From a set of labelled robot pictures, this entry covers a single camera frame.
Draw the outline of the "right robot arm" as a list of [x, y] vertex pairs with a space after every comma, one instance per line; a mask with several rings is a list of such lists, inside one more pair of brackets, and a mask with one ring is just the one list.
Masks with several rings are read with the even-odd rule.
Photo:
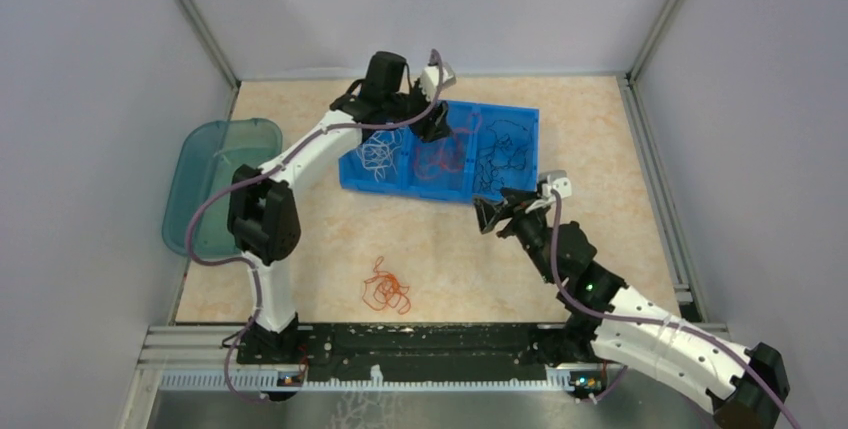
[[570, 312], [563, 347], [576, 361], [617, 363], [676, 391], [720, 428], [800, 425], [782, 354], [760, 342], [728, 342], [663, 309], [596, 262], [597, 249], [576, 221], [565, 222], [552, 189], [505, 189], [495, 202], [473, 200], [481, 233], [516, 238]]

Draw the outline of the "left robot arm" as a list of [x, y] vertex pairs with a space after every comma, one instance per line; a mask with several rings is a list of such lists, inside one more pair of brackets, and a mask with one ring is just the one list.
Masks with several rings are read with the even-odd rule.
[[262, 165], [236, 170], [226, 225], [253, 284], [248, 344], [277, 363], [292, 360], [300, 348], [285, 262], [301, 239], [298, 205], [306, 192], [378, 131], [409, 129], [423, 142], [449, 136], [449, 107], [441, 94], [455, 82], [455, 71], [436, 50], [417, 78], [409, 75], [404, 57], [378, 51], [365, 76], [335, 98], [306, 135]]

